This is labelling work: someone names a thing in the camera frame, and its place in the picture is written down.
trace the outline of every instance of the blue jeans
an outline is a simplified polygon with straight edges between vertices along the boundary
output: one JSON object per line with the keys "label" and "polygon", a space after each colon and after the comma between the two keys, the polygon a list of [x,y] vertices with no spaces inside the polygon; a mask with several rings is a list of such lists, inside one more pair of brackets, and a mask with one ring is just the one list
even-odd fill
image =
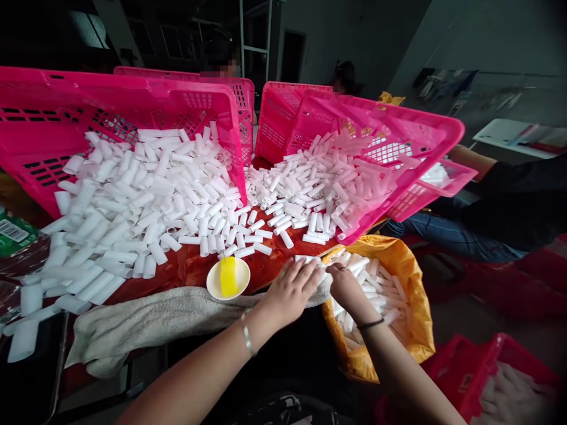
{"label": "blue jeans", "polygon": [[431,208],[442,217],[419,212],[401,223],[389,220],[380,233],[402,238],[409,231],[459,256],[483,263],[507,263],[527,254],[467,229],[456,219],[459,210],[466,205],[468,203],[459,198],[440,198]]}

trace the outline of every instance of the black shirt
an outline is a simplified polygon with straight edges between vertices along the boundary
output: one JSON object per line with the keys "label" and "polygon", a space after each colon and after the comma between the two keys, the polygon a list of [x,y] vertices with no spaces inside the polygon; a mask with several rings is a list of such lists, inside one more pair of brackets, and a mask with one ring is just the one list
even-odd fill
{"label": "black shirt", "polygon": [[469,229],[522,251],[567,233],[567,153],[521,165],[497,162],[479,184],[482,199],[460,214]]}

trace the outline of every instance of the white bowl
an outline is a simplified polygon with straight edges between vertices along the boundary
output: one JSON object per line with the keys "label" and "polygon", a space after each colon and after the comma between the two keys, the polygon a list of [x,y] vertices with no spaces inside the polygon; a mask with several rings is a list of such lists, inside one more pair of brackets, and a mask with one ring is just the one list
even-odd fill
{"label": "white bowl", "polygon": [[236,284],[238,292],[232,297],[223,297],[220,289],[220,261],[216,263],[207,275],[207,290],[212,297],[228,301],[241,295],[250,282],[250,267],[243,259],[236,259]]}

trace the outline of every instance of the plastic basket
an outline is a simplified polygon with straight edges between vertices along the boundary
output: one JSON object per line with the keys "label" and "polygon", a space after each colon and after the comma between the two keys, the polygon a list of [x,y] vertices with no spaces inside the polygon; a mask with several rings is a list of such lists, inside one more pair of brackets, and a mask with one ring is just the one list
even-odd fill
{"label": "plastic basket", "polygon": [[[371,164],[400,168],[401,154],[420,160],[417,167],[397,177],[397,188],[380,208],[360,219],[359,228],[342,240],[343,244],[356,241],[390,210],[392,217],[402,220],[441,194],[453,196],[476,174],[466,167],[442,160],[464,134],[465,127],[459,120],[321,90],[305,92],[291,136],[283,149],[284,155],[308,149],[317,135],[341,132],[343,128],[352,138],[372,137],[370,146],[360,156]],[[455,178],[446,188],[419,180],[437,162],[441,162]]]}
{"label": "plastic basket", "polygon": [[219,84],[108,74],[0,68],[0,166],[52,217],[53,192],[70,155],[91,149],[85,131],[133,144],[137,128],[200,132],[216,120],[232,154],[232,181],[245,194],[234,94]]}
{"label": "plastic basket", "polygon": [[241,78],[218,79],[195,73],[121,66],[114,68],[114,74],[132,77],[191,81],[193,83],[221,83],[229,86],[234,93],[234,98],[236,99],[236,111],[238,112],[238,124],[240,130],[240,145],[242,147],[242,162],[244,166],[250,165],[254,145],[254,83],[252,83],[251,80]]}
{"label": "plastic basket", "polygon": [[256,136],[256,156],[272,164],[280,162],[291,136],[295,115],[307,90],[331,93],[331,86],[268,81],[262,90],[260,126]]}
{"label": "plastic basket", "polygon": [[[465,337],[455,335],[431,361],[427,373],[467,423],[483,413],[480,399],[488,377],[498,370],[497,361],[530,375],[537,384],[559,388],[560,383],[559,377],[546,365],[502,333],[482,345],[474,345]],[[396,423],[386,397],[376,406],[375,415],[379,424]]]}

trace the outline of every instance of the gray towel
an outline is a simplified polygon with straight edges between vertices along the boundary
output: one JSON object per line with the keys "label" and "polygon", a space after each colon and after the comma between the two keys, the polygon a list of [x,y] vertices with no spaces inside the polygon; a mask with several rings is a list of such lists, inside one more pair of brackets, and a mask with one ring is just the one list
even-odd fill
{"label": "gray towel", "polygon": [[[329,289],[327,282],[320,284],[307,307],[323,304],[330,298]],[[186,286],[94,308],[75,321],[75,339],[65,367],[84,363],[90,375],[110,378],[122,368],[132,350],[224,329],[264,295],[219,301],[205,288]]]}

